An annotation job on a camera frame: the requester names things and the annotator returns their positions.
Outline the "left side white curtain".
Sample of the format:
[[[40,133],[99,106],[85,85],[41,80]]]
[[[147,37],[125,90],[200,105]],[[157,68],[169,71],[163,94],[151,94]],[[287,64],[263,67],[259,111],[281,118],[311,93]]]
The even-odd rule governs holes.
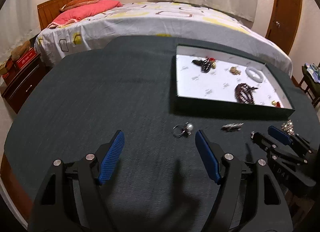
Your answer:
[[[1,8],[1,60],[40,32],[36,0],[6,0]]]

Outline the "rose gold cluster brooch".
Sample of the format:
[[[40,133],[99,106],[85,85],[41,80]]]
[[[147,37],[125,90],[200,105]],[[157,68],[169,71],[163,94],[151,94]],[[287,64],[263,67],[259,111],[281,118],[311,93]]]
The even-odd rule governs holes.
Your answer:
[[[229,72],[233,75],[240,75],[241,74],[241,71],[237,69],[237,67],[231,67],[229,69]]]

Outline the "red knotted tassel charm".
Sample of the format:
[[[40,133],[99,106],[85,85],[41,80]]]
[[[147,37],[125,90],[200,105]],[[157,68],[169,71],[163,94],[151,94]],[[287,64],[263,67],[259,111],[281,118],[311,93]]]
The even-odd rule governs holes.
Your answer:
[[[216,59],[206,57],[204,60],[192,60],[192,63],[201,68],[202,73],[208,73],[211,69],[216,69]]]

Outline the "wooden headboard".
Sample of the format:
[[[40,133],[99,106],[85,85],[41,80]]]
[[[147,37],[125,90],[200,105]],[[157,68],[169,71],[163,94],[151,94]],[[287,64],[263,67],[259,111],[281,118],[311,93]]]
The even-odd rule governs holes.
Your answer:
[[[37,5],[40,29],[44,30],[60,13],[60,8],[73,0],[49,0]]]

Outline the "wooden chair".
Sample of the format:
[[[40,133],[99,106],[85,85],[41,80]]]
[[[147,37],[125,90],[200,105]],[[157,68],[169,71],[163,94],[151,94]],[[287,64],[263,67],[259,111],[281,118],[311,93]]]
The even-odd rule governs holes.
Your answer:
[[[300,88],[305,94],[309,95],[312,105],[315,108],[319,103],[319,83],[315,82],[312,77],[304,75],[298,84],[298,88]]]

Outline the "small gold red charm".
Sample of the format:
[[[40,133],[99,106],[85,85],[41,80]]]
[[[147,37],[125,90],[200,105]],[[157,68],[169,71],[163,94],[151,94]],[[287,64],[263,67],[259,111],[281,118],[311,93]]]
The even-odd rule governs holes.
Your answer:
[[[273,106],[275,106],[277,108],[281,107],[280,102],[278,102],[278,101],[272,101],[271,103],[272,103]]]

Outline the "pink pillow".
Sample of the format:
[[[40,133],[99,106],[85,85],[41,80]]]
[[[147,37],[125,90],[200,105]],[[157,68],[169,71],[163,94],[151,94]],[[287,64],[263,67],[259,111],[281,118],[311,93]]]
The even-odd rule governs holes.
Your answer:
[[[93,17],[97,14],[111,10],[115,7],[122,7],[123,4],[117,0],[99,0],[93,4],[82,5],[62,12],[47,28],[63,27],[82,21],[85,18]]]

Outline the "white jade bangle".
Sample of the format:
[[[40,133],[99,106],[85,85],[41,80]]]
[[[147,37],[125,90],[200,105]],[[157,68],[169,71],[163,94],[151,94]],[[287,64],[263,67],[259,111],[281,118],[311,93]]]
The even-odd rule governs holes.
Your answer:
[[[254,67],[247,67],[245,72],[250,79],[257,83],[262,83],[264,80],[263,74]]]

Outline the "pearl gold flower brooch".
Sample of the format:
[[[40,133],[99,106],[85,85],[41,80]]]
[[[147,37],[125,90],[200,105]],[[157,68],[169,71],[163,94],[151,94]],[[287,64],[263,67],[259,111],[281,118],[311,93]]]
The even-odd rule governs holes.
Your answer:
[[[294,125],[291,119],[281,125],[281,130],[291,136],[295,136]]]

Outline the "silver rhinestone brooch bar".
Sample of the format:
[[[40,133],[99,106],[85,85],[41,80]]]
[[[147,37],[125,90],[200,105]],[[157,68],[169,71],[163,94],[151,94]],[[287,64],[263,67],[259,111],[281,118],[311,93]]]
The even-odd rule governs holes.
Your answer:
[[[240,131],[242,128],[243,123],[228,123],[223,125],[221,129],[226,132],[233,132],[233,131]]]

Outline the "brown wooden door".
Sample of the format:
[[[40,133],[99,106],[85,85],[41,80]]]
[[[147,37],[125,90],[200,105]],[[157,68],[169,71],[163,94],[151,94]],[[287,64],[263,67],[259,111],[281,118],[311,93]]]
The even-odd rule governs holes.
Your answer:
[[[295,40],[303,0],[274,0],[266,38],[289,54]]]

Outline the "orange cushion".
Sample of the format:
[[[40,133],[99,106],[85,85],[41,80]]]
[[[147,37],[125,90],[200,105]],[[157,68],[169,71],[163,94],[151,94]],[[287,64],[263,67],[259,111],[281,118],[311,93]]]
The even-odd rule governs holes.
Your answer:
[[[65,12],[67,10],[84,6],[84,5],[90,5],[90,4],[95,4],[99,2],[100,0],[72,0],[65,4],[63,7],[60,8],[60,12]]]

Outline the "brown teddy bear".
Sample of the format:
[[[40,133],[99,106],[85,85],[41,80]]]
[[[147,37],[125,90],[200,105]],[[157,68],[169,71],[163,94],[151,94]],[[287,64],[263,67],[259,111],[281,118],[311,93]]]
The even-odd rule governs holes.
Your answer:
[[[11,58],[13,61],[19,60],[30,49],[30,41],[25,41],[22,45],[17,46],[11,52]]]

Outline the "green shallow jewelry tray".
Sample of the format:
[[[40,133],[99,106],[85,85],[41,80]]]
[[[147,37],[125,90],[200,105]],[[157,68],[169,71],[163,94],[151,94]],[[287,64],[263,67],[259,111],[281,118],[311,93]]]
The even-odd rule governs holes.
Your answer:
[[[192,60],[216,59],[216,69],[202,73]],[[237,67],[240,75],[229,72]],[[245,69],[254,67],[264,77],[262,83],[250,79]],[[181,114],[231,119],[287,119],[295,111],[289,93],[277,71],[240,52],[178,45],[175,58],[175,109]],[[280,102],[281,107],[272,105]]]

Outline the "dark wooden nightstand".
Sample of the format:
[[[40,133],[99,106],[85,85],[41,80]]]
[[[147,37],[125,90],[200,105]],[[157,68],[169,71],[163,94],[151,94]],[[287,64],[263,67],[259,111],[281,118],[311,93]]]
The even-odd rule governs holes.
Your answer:
[[[1,97],[18,114],[32,91],[49,71],[50,67],[47,67],[41,60],[41,55],[37,54],[9,84],[1,85]]]

